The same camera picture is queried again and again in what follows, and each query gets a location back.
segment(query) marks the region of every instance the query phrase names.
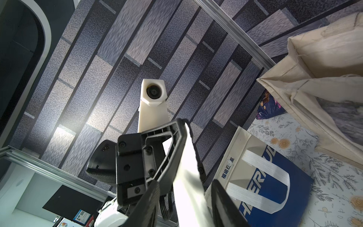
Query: aluminum frame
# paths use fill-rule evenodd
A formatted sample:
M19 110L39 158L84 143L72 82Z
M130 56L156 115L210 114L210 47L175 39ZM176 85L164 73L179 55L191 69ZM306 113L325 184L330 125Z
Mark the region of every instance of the aluminum frame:
M115 197L115 195L110 192L106 192L91 183L88 183L11 146L0 149L0 158L5 158L20 166L31 169L42 176L52 179L99 201L105 201L107 196Z
M265 69L271 69L276 63L233 21L213 0L194 0L205 10L238 44L240 44Z

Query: floral tablecloth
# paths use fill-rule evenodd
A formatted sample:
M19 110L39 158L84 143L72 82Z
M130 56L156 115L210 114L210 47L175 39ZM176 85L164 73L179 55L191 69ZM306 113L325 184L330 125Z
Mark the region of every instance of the floral tablecloth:
M316 152L319 137L288 113L255 119L248 132L314 179L300 227L363 227L363 170Z

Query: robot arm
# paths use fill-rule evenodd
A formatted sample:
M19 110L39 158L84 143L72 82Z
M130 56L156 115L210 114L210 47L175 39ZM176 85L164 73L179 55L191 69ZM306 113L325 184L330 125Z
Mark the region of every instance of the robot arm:
M155 226L159 198L172 190L181 227L231 226L231 220L248 226L217 180L212 183L212 218L189 122L169 121L166 98L164 81L144 79L138 133L121 135L117 143L105 140L92 154L87 174L117 186L117 197L105 203L94 226Z

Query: camera lens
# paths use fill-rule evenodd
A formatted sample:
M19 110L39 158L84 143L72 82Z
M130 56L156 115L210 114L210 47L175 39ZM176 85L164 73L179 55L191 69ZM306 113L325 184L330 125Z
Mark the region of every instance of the camera lens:
M147 95L152 99L158 99L161 97L161 89L156 85L151 85L146 89Z

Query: cable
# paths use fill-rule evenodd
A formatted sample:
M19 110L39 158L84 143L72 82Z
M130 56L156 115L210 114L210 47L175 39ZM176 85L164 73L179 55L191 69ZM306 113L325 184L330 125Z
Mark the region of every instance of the cable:
M173 215L173 202L171 200L171 192L168 193L167 195L168 195L169 210L166 209L165 199L164 199L165 195L160 196L160 198L159 198L161 215L163 217L163 220L165 220L165 221L170 220L171 216Z

